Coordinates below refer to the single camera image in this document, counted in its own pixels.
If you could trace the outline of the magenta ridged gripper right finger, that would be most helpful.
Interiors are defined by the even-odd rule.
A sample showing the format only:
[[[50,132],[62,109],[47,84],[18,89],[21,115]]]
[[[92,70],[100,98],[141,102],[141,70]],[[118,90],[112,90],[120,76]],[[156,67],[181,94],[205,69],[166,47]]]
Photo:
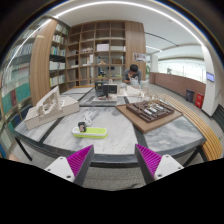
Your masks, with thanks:
[[[172,156],[160,155],[139,144],[135,145],[135,156],[146,184],[183,169],[183,166]]]

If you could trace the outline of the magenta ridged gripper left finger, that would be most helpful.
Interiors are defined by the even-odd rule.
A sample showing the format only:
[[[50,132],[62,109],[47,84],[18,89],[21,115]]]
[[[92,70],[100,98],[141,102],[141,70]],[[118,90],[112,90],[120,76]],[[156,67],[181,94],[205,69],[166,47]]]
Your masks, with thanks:
[[[58,157],[46,171],[82,186],[93,156],[94,146],[90,145],[68,157]]]

